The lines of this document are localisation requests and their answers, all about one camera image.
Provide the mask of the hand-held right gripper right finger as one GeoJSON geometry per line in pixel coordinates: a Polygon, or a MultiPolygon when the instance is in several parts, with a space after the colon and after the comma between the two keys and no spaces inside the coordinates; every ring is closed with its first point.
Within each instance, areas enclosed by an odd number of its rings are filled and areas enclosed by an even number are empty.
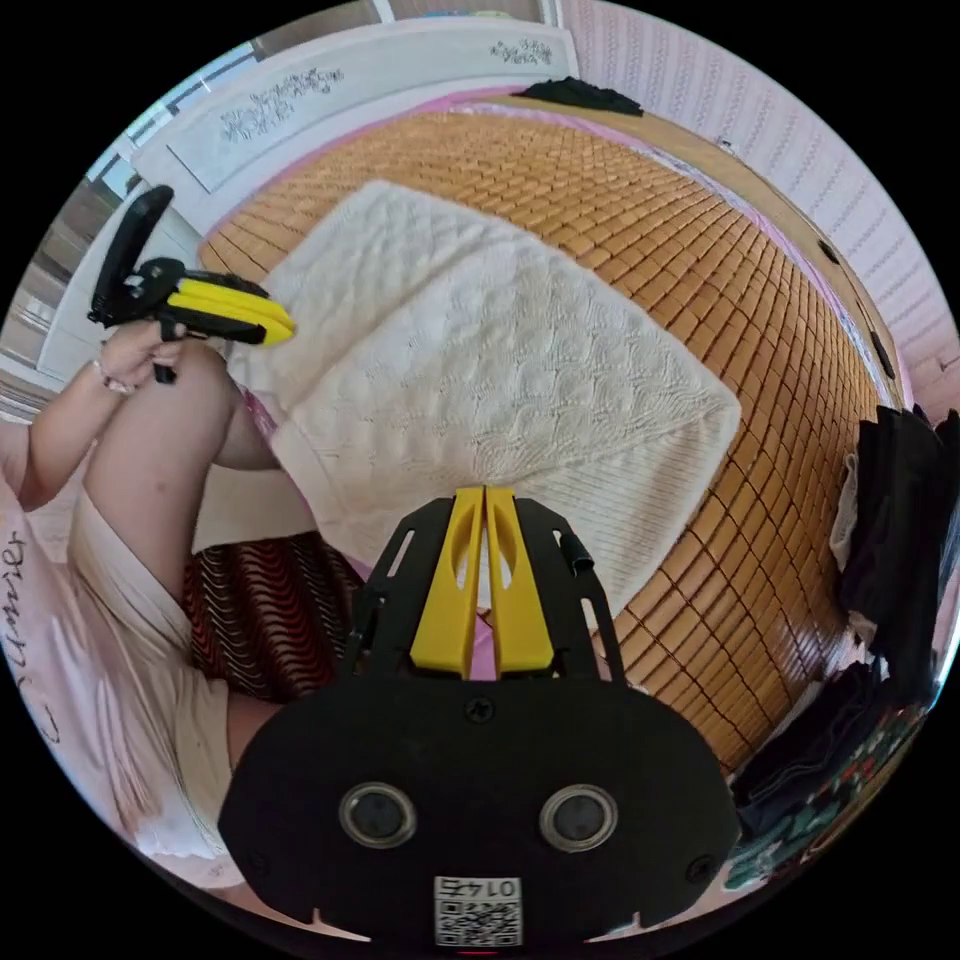
{"type": "Polygon", "coordinates": [[[496,670],[549,673],[554,650],[513,491],[485,490],[496,670]]]}

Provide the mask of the person's left hand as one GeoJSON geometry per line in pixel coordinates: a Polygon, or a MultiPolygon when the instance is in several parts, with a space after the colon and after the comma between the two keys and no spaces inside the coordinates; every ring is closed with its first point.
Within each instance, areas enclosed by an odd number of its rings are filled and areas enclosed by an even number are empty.
{"type": "Polygon", "coordinates": [[[173,382],[186,334],[183,324],[157,320],[138,320],[118,327],[101,348],[104,377],[122,384],[126,393],[155,379],[158,369],[166,370],[161,382],[173,382]]]}

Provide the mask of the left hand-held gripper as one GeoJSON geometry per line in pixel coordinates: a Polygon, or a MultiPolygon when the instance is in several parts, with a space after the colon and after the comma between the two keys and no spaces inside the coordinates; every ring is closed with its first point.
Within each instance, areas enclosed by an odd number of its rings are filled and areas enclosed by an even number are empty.
{"type": "Polygon", "coordinates": [[[187,337],[273,346],[296,333],[286,309],[254,282],[189,270],[172,258],[143,262],[126,276],[102,270],[88,319],[106,330],[138,320],[187,329],[187,337]]]}

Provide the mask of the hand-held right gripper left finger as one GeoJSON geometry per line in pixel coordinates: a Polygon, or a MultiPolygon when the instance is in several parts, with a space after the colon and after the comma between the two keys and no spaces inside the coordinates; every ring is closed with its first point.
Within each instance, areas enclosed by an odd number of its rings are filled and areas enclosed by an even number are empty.
{"type": "Polygon", "coordinates": [[[410,648],[415,668],[469,669],[472,666],[483,536],[484,488],[462,488],[453,499],[410,648]]]}

